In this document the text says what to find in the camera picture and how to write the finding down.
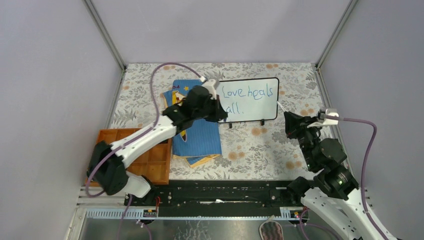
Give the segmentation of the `white whiteboard marker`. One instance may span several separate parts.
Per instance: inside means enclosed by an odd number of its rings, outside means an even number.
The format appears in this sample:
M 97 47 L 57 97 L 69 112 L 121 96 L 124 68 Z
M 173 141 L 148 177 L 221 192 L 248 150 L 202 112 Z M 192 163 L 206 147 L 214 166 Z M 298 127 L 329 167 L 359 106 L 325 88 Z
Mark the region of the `white whiteboard marker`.
M 283 112 L 286 112 L 287 110 L 283 107 L 283 105 L 280 103 L 280 102 L 276 102 L 277 103 L 277 105 L 278 105 L 278 107 L 283 111 Z

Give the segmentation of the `black framed whiteboard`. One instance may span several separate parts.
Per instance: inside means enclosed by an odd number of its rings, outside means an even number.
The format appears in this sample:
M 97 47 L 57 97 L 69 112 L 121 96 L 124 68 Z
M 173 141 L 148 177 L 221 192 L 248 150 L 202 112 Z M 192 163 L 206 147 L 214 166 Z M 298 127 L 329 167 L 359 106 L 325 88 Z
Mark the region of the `black framed whiteboard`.
M 227 118 L 221 124 L 264 122 L 278 116 L 280 80 L 277 77 L 221 81 L 216 90 Z

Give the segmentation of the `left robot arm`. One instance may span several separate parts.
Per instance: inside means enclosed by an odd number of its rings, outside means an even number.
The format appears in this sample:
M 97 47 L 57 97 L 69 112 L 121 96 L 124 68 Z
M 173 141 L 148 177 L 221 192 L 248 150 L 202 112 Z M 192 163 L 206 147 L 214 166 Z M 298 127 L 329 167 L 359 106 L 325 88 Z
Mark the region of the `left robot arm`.
M 128 167 L 159 143 L 190 128 L 196 120 L 217 123 L 227 116 L 216 87 L 206 83 L 194 86 L 181 103 L 167 107 L 148 126 L 110 144 L 103 140 L 97 143 L 87 168 L 85 193 L 95 198 L 123 192 L 144 206 L 152 204 L 153 184 L 146 177 L 129 172 Z

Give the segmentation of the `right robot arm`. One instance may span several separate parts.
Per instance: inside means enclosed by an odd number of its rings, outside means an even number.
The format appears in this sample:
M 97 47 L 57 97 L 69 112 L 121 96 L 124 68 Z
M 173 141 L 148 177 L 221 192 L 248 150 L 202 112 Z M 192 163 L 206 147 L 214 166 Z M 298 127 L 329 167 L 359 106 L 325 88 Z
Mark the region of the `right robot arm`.
M 334 109 L 324 109 L 317 116 L 301 116 L 284 111 L 285 134 L 298 141 L 308 171 L 315 174 L 313 183 L 298 177 L 287 187 L 287 201 L 303 205 L 324 220 L 340 240 L 394 240 L 382 224 L 365 195 L 365 169 L 377 126 L 370 121 L 340 117 Z M 321 139 L 321 129 L 339 122 L 362 123 L 373 132 L 365 151 L 360 181 L 344 166 L 347 154 L 336 138 Z

